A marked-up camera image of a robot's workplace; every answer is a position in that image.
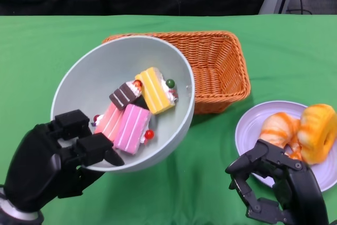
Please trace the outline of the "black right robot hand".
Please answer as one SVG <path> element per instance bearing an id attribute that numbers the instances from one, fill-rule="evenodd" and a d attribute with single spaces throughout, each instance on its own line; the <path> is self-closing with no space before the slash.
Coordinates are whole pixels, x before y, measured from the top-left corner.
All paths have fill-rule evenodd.
<path id="1" fill-rule="evenodd" d="M 231 176 L 229 189 L 237 191 L 248 218 L 268 224 L 329 224 L 313 171 L 306 163 L 289 158 L 284 149 L 259 139 L 225 172 Z M 252 173 L 273 178 L 274 201 L 255 196 L 247 183 Z"/>

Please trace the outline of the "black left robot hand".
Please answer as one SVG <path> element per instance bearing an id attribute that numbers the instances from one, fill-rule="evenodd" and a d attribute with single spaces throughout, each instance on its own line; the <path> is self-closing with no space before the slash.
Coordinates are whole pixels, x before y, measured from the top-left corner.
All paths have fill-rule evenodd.
<path id="1" fill-rule="evenodd" d="M 9 165 L 4 193 L 17 209 L 38 211 L 56 197 L 82 195 L 102 176 L 87 167 L 103 160 L 124 165 L 113 143 L 90 131 L 81 110 L 60 114 L 23 137 Z"/>

